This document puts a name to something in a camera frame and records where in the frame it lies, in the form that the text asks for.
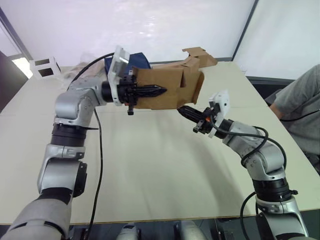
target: table surface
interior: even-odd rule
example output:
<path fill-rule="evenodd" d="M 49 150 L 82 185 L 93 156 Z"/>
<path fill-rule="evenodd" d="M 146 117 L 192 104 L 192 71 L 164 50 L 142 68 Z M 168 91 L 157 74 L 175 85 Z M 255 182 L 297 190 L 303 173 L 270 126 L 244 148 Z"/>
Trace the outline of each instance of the table surface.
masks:
<path fill-rule="evenodd" d="M 203 68 L 195 108 L 228 89 L 227 118 L 261 126 L 287 153 L 287 180 L 300 210 L 320 208 L 320 178 L 295 141 L 233 62 Z M 50 141 L 54 102 L 67 84 L 31 78 L 0 114 L 0 224 L 10 224 L 38 197 L 37 177 Z M 104 169 L 95 223 L 234 217 L 253 184 L 240 157 L 218 138 L 195 134 L 194 123 L 176 110 L 98 107 Z M 97 122 L 93 118 L 92 126 Z M 88 131 L 84 193 L 73 200 L 71 223 L 88 223 L 99 176 L 99 134 Z M 255 214 L 254 199 L 244 213 Z"/>

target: white wall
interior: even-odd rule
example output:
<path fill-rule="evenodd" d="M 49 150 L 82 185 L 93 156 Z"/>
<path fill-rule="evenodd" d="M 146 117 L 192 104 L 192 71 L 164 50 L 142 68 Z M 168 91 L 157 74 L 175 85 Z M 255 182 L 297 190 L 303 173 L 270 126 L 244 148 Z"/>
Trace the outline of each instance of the white wall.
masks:
<path fill-rule="evenodd" d="M 0 22 L 0 51 L 6 56 L 20 54 L 20 50 Z"/>
<path fill-rule="evenodd" d="M 260 0 L 234 60 L 247 76 L 283 79 L 320 63 L 320 1 Z"/>
<path fill-rule="evenodd" d="M 254 0 L 1 0 L 0 7 L 34 59 L 75 65 L 116 45 L 151 62 L 184 59 L 203 47 L 231 57 Z"/>

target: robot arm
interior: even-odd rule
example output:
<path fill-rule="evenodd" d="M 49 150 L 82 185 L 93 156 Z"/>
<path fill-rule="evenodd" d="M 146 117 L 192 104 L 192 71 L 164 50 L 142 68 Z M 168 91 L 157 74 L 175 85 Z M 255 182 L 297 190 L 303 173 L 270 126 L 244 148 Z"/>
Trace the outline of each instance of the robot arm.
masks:
<path fill-rule="evenodd" d="M 114 102 L 133 106 L 138 98 L 156 97 L 166 91 L 157 85 L 137 86 L 134 75 L 124 75 L 129 53 L 118 47 L 108 73 L 79 78 L 55 102 L 51 142 L 46 146 L 38 176 L 39 197 L 28 204 L 2 240 L 60 240 L 67 238 L 71 204 L 84 192 L 87 178 L 85 139 L 95 107 Z"/>
<path fill-rule="evenodd" d="M 179 113 L 196 123 L 194 132 L 216 136 L 242 158 L 242 165 L 252 178 L 256 203 L 261 210 L 256 221 L 261 239 L 288 240 L 293 237 L 308 237 L 308 231 L 286 180 L 284 155 L 281 150 L 266 142 L 253 154 L 263 141 L 255 127 L 241 122 L 226 120 L 229 110 L 227 92 L 220 92 L 209 99 L 210 107 L 203 112 L 189 106 L 178 109 Z"/>

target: gray shirt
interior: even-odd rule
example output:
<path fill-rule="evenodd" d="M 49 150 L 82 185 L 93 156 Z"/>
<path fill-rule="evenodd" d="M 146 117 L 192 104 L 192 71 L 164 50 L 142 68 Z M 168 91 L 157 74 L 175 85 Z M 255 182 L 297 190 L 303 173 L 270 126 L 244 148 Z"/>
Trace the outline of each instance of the gray shirt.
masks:
<path fill-rule="evenodd" d="M 320 64 L 280 91 L 274 104 L 285 114 L 284 120 L 319 110 Z M 320 155 L 320 111 L 300 120 L 282 123 L 304 152 Z"/>

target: brown cardboard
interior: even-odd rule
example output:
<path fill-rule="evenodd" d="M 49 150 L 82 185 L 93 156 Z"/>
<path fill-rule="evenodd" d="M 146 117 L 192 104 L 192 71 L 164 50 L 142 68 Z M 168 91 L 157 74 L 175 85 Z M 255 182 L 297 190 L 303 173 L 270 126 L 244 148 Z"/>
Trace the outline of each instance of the brown cardboard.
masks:
<path fill-rule="evenodd" d="M 153 69 L 134 69 L 139 86 L 159 85 L 167 91 L 157 97 L 139 98 L 137 109 L 177 109 L 187 103 L 197 103 L 205 76 L 199 68 L 214 66 L 217 60 L 201 47 L 186 48 L 183 61 L 156 65 Z"/>
<path fill-rule="evenodd" d="M 202 49 L 201 47 L 191 47 L 182 49 L 183 52 L 188 52 L 189 56 L 200 59 L 200 68 L 215 66 L 217 65 L 218 61 L 208 54 L 206 50 Z"/>

